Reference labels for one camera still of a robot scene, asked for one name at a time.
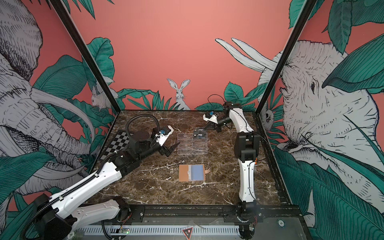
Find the black VIP card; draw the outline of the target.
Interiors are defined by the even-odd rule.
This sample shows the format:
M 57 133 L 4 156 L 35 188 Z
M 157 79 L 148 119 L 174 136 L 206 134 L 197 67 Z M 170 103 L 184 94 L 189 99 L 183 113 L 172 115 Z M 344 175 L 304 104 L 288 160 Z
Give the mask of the black VIP card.
M 195 128 L 193 131 L 193 137 L 194 139 L 207 139 L 208 133 L 205 129 Z
M 208 134 L 207 133 L 197 133 L 197 134 L 194 134 L 193 135 L 194 139 L 207 139 L 208 138 Z

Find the clear plastic organizer box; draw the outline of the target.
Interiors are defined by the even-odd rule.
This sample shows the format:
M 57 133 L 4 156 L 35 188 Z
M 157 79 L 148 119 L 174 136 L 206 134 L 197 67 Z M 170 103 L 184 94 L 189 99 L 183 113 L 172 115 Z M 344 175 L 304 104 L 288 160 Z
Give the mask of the clear plastic organizer box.
M 208 138 L 194 139 L 191 134 L 178 134 L 177 141 L 180 142 L 177 148 L 178 155 L 205 155 L 208 153 Z

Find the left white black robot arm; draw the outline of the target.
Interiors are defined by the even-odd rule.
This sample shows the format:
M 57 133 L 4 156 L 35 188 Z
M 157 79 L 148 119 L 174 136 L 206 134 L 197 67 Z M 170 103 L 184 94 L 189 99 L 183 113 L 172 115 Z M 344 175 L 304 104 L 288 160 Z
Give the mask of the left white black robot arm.
M 156 152 L 170 156 L 177 144 L 167 148 L 165 142 L 173 132 L 171 126 L 156 127 L 146 139 L 136 132 L 129 136 L 124 148 L 108 155 L 97 171 L 51 197 L 39 197 L 34 202 L 33 216 L 21 230 L 20 239 L 28 239 L 27 232 L 31 227 L 38 232 L 38 240 L 63 240 L 81 227 L 113 219 L 119 213 L 123 213 L 123 219 L 127 220 L 131 209 L 121 197 L 85 207 L 83 203 L 138 168 L 148 156 Z

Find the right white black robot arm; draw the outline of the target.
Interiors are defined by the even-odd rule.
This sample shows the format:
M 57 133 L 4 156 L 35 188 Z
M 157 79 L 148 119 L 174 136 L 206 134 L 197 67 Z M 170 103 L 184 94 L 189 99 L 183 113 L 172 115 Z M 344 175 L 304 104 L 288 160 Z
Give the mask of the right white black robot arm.
M 243 203 L 252 203 L 256 200 L 254 168 L 259 155 L 260 135 L 248 123 L 239 104 L 225 102 L 223 111 L 225 114 L 223 117 L 219 117 L 214 111 L 205 112 L 203 115 L 203 120 L 207 122 L 205 129 L 219 133 L 223 126 L 230 123 L 235 126 L 237 136 L 234 154 L 240 167 L 239 199 Z

